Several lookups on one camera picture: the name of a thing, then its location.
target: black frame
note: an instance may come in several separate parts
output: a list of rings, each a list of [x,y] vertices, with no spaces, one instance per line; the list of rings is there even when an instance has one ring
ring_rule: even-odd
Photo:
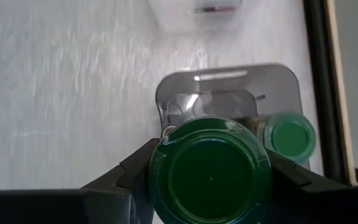
[[[304,0],[313,72],[324,175],[351,185],[334,63],[333,42],[325,0]]]

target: green cap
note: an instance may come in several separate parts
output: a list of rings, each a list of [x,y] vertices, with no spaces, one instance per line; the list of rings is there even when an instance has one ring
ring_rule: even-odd
[[[316,132],[307,118],[298,113],[272,116],[264,129],[265,148],[291,160],[304,162],[316,145]]]
[[[225,118],[177,126],[150,160],[149,191],[164,223],[258,223],[270,185],[263,145]]]

